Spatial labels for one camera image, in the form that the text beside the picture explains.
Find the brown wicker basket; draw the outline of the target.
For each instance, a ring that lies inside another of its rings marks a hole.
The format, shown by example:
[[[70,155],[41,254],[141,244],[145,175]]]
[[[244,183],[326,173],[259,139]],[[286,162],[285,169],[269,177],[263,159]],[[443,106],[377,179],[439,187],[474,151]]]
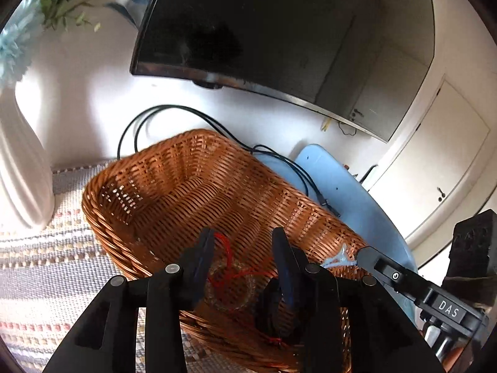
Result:
[[[220,134],[192,130],[110,164],[83,193],[83,212],[111,260],[130,279],[159,271],[192,246],[202,229],[216,246],[206,297],[180,313],[200,343],[256,372],[297,372],[299,349],[253,325],[253,308],[276,276],[271,233],[314,262],[364,240],[346,224]]]

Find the blue chair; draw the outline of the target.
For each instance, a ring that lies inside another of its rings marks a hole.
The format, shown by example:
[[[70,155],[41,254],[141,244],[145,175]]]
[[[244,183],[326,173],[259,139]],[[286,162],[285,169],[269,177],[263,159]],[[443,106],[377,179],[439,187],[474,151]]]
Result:
[[[414,257],[398,229],[342,163],[317,144],[305,146],[295,163],[310,175],[344,224],[368,245],[417,271]]]

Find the blue artificial flowers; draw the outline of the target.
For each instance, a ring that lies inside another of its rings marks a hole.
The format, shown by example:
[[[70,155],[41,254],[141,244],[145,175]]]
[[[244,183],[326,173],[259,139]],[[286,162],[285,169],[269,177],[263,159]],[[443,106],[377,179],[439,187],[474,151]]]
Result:
[[[98,32],[101,23],[87,10],[99,7],[112,9],[138,27],[150,1],[22,0],[1,31],[1,89],[12,89],[23,78],[43,31],[89,27]]]

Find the striped woven table mat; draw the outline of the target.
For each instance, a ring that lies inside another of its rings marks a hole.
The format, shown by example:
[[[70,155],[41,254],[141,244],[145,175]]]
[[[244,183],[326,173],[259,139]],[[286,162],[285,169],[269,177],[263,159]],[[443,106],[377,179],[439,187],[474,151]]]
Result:
[[[41,372],[104,284],[120,271],[82,210],[105,164],[53,174],[55,211],[39,233],[1,235],[1,338],[27,372]]]

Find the pale blue hair clip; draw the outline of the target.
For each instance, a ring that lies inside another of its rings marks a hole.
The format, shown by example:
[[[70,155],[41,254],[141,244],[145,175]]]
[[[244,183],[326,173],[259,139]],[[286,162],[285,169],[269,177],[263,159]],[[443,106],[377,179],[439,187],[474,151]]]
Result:
[[[325,269],[349,267],[355,265],[357,265],[357,262],[354,257],[349,256],[348,246],[346,243],[342,244],[342,247],[337,254],[335,254],[333,257],[325,259],[321,263],[321,266]]]

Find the black television screen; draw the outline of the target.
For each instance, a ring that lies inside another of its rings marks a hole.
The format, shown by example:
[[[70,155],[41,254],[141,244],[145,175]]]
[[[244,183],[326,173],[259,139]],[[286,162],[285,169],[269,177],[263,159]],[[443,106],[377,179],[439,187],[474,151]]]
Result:
[[[432,0],[150,0],[130,70],[284,100],[386,141],[434,54]]]

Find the white ribbed vase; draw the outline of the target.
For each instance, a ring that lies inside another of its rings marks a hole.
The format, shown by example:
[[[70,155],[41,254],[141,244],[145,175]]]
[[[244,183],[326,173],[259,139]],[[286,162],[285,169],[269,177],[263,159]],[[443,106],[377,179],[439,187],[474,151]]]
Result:
[[[55,207],[50,163],[21,113],[15,91],[1,90],[1,229],[39,231]]]

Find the white cabinet door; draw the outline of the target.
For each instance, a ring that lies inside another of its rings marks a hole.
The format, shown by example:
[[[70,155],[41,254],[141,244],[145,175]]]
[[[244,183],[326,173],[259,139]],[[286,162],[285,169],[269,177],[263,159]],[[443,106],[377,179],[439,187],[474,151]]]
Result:
[[[393,145],[367,191],[410,248],[454,198],[490,143],[496,118],[496,76],[463,86],[442,75],[417,93],[407,135]]]

